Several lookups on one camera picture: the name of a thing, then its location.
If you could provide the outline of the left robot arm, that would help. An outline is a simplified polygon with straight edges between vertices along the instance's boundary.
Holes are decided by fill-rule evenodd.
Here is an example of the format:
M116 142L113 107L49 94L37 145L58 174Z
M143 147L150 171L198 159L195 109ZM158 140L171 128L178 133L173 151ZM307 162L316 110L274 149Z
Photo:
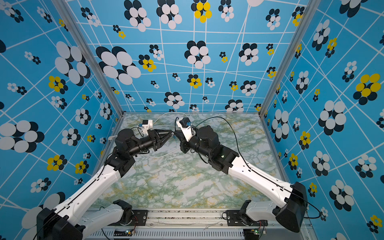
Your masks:
M137 138L132 129L121 130L116 146L95 175L72 196L53 209L44 208L37 216L35 240L83 240L110 224L136 224L132 206L114 201L109 207L88 217L84 213L111 185L120 180L134 165L135 158L149 150L157 151L172 136L172 130L148 130Z

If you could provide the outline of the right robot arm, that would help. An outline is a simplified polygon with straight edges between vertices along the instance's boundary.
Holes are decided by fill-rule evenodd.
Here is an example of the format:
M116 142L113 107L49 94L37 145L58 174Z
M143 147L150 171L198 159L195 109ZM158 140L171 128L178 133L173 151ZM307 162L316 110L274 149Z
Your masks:
M246 200L238 219L252 226L261 221L276 220L287 230L298 233L308 207L308 197L303 184L290 184L277 179L247 162L239 153L222 145L218 134L210 126L196 129L177 122L175 135L181 142L181 150L193 150L208 158L213 169L242 180L270 199L266 204Z

